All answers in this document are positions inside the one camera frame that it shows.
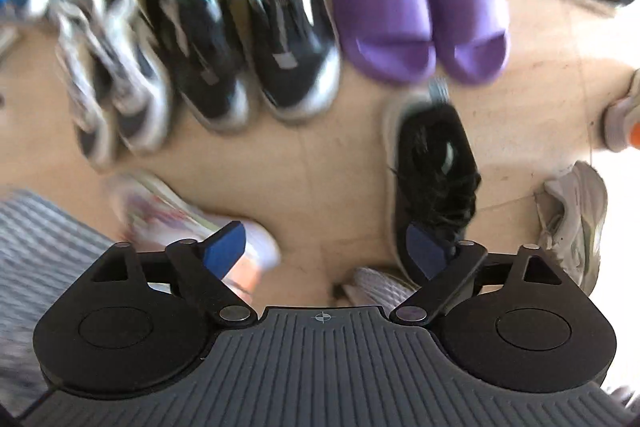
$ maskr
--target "white sneaker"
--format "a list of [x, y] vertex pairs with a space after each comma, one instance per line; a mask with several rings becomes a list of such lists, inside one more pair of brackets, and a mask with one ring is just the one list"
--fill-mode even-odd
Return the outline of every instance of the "white sneaker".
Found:
[[640, 149], [640, 70], [634, 73], [626, 97], [605, 111], [604, 141], [613, 152], [629, 146]]
[[593, 167], [576, 162], [568, 174], [545, 182], [545, 191], [562, 203], [563, 211], [546, 221], [538, 207], [542, 225], [539, 245], [590, 295], [600, 270], [607, 187]]
[[[202, 241], [234, 220], [204, 214], [149, 172], [117, 174], [106, 183], [111, 206], [125, 230], [125, 239], [138, 251], [160, 250], [180, 239]], [[280, 262], [280, 248], [273, 235], [255, 221], [238, 221], [246, 231], [246, 247], [223, 282], [250, 302], [261, 275]]]

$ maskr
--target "purple slide sandal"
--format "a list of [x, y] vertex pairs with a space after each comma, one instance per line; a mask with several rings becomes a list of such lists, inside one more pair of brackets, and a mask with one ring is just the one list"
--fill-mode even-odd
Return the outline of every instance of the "purple slide sandal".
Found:
[[484, 84], [504, 69], [509, 56], [506, 0], [429, 0], [438, 58], [465, 84]]
[[345, 55], [368, 76], [418, 82], [433, 74], [427, 0], [334, 0], [334, 15]]

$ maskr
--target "white shoe sole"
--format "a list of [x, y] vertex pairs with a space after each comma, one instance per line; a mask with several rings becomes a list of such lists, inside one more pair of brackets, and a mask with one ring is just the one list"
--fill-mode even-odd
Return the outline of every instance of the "white shoe sole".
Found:
[[588, 163], [576, 162], [574, 173], [580, 180], [580, 215], [583, 224], [586, 223], [592, 231], [590, 237], [585, 237], [587, 252], [584, 275], [582, 276], [582, 290], [590, 295], [598, 280], [600, 272], [600, 238], [607, 215], [607, 187], [603, 179]]
[[398, 138], [403, 122], [411, 115], [448, 101], [449, 91], [446, 81], [443, 78], [433, 79], [426, 87], [408, 90], [393, 98], [386, 106], [382, 118], [382, 141], [386, 157], [386, 240], [396, 263], [409, 280], [411, 277], [402, 265], [396, 245]]
[[634, 73], [626, 97], [612, 103], [605, 111], [604, 141], [609, 150], [621, 152], [629, 147], [625, 118], [638, 104], [640, 104], [640, 70]]

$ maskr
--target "screw head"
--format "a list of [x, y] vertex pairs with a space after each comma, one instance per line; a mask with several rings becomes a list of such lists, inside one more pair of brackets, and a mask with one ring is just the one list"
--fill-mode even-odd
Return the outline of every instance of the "screw head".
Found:
[[251, 317], [251, 311], [244, 306], [226, 306], [220, 310], [220, 318], [228, 322], [245, 321]]
[[396, 310], [396, 317], [405, 322], [419, 322], [427, 318], [427, 312], [418, 306], [402, 306]]

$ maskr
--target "tiled floor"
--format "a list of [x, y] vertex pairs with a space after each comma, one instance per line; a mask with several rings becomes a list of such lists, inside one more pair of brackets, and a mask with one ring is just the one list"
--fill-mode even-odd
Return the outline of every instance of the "tiled floor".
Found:
[[[626, 241], [640, 212], [630, 203], [640, 194], [629, 168], [638, 172], [640, 153], [599, 153], [598, 125], [603, 108], [625, 92], [640, 66], [638, 17], [605, 20], [565, 0], [509, 2], [513, 51], [506, 72], [488, 87], [450, 86], [483, 177], [468, 237], [493, 251], [536, 242], [533, 194], [541, 183], [578, 159], [593, 157], [603, 165], [616, 195], [611, 189], [593, 298], [618, 331], [612, 372], [624, 371], [628, 360], [640, 364], [632, 349], [640, 345], [640, 333], [620, 304], [632, 309], [640, 297], [634, 285], [640, 247]], [[0, 110], [1, 180], [32, 188], [116, 237], [102, 177], [74, 142], [54, 41], [52, 34], [30, 32], [0, 69], [6, 98]], [[149, 169], [194, 204], [253, 217], [273, 231], [284, 259], [261, 283], [258, 307], [325, 305], [331, 283], [354, 266], [392, 262], [383, 240], [380, 115], [394, 93], [345, 64], [334, 107], [307, 126], [287, 128], [263, 112], [241, 136], [220, 137], [183, 112], [164, 150], [147, 158], [123, 151], [118, 169]], [[635, 196], [629, 196], [631, 185]], [[613, 229], [622, 233], [608, 235]]]

